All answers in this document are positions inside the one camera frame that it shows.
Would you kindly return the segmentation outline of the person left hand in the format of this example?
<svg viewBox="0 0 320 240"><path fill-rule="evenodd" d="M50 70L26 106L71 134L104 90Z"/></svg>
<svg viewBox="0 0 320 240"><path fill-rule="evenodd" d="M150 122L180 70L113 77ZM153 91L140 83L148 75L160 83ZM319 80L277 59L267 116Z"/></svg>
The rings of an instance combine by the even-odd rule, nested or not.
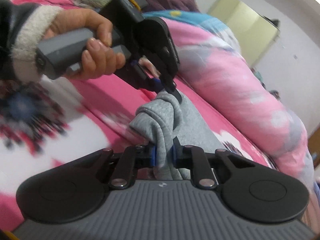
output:
<svg viewBox="0 0 320 240"><path fill-rule="evenodd" d="M90 38L82 52L82 71L69 79L97 79L111 75L122 68L126 62L122 53L112 49L112 23L91 9L62 10L52 21L43 38L48 39L80 28L89 28L96 32L97 38Z"/></svg>

